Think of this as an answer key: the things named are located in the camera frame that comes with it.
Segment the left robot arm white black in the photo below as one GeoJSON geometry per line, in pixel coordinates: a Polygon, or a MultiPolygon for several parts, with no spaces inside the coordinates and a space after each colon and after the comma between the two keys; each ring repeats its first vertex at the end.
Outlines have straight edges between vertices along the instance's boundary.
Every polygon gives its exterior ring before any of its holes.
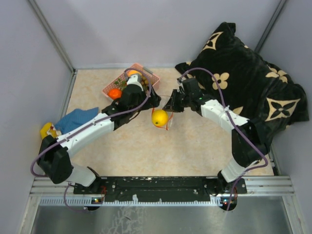
{"type": "Polygon", "coordinates": [[[70,182],[94,194],[101,189],[101,177],[90,167],[72,164],[71,158],[94,140],[129,123],[135,113],[158,107],[160,101],[153,88],[145,92],[129,84],[120,98],[90,121],[57,138],[46,136],[34,163],[54,184],[70,182]]]}

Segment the clear zip top bag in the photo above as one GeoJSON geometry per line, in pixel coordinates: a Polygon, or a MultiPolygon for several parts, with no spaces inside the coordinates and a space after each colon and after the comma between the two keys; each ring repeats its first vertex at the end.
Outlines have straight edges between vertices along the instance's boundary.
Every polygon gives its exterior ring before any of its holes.
{"type": "Polygon", "coordinates": [[[168,131],[171,127],[174,113],[163,109],[170,97],[168,95],[161,95],[160,98],[159,105],[152,109],[151,122],[155,127],[168,131]]]}

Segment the yellow lemon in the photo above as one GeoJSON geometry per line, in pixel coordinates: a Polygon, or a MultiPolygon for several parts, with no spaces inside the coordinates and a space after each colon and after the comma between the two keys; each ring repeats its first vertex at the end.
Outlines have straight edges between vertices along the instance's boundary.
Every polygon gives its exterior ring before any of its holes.
{"type": "Polygon", "coordinates": [[[152,124],[156,127],[162,127],[167,124],[169,116],[164,110],[154,110],[152,112],[152,124]]]}

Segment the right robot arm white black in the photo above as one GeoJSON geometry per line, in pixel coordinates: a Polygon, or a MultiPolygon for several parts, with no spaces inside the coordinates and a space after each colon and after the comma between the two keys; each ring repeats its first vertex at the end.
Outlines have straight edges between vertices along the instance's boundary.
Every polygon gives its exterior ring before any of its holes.
{"type": "Polygon", "coordinates": [[[257,119],[241,117],[224,107],[217,99],[204,94],[194,78],[179,78],[177,82],[179,88],[173,90],[163,109],[181,113],[185,108],[190,108],[230,134],[232,158],[219,171],[214,192],[234,192],[238,180],[249,169],[255,168],[259,161],[264,160],[269,152],[262,123],[257,119]]]}

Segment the pink plastic basket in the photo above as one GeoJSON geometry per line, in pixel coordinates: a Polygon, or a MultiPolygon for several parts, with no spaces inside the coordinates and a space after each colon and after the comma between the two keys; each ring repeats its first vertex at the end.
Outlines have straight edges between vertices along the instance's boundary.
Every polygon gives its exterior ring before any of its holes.
{"type": "MultiPolygon", "coordinates": [[[[132,64],[129,68],[135,68],[135,69],[139,69],[140,72],[143,74],[143,76],[148,77],[151,81],[152,87],[154,90],[157,90],[160,84],[160,77],[157,76],[155,73],[153,73],[152,71],[150,71],[148,68],[144,67],[143,65],[139,64],[139,63],[134,63],[132,64]]],[[[117,78],[121,78],[125,80],[125,75],[124,72],[122,72],[117,78]]],[[[108,98],[109,100],[112,100],[110,97],[107,96],[107,93],[114,88],[117,88],[114,85],[114,82],[116,81],[115,78],[114,80],[112,80],[108,85],[106,85],[103,89],[102,89],[102,94],[108,98]]]]}

